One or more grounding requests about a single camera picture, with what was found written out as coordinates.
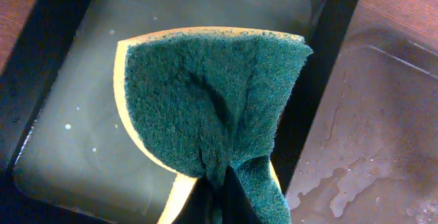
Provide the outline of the green yellow sponge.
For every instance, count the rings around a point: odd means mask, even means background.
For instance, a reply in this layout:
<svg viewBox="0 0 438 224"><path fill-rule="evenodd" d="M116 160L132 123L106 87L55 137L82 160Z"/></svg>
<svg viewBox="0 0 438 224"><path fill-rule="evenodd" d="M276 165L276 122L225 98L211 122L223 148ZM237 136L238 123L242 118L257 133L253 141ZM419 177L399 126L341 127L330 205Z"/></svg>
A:
<svg viewBox="0 0 438 224"><path fill-rule="evenodd" d="M235 171L261 223L289 223L271 162L281 115L312 54L302 36L240 27L186 27L121 40L114 59L118 115L136 147L176 177L159 216L172 223L202 177Z"/></svg>

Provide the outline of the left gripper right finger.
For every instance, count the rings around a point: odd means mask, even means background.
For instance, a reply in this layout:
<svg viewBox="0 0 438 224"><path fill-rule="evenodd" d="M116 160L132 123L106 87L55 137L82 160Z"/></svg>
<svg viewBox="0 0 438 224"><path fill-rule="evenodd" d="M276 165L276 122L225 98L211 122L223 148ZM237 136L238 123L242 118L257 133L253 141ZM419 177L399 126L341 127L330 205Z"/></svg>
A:
<svg viewBox="0 0 438 224"><path fill-rule="evenodd" d="M261 224L235 171L230 166L226 169L222 185L222 223Z"/></svg>

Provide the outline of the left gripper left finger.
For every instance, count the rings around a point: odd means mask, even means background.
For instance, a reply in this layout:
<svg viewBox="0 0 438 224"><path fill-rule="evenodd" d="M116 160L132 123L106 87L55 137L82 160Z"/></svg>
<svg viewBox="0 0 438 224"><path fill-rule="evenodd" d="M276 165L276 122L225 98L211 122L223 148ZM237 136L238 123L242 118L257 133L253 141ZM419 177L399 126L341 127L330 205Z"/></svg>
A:
<svg viewBox="0 0 438 224"><path fill-rule="evenodd" d="M172 224L212 224L214 188L205 177L198 179L184 207Z"/></svg>

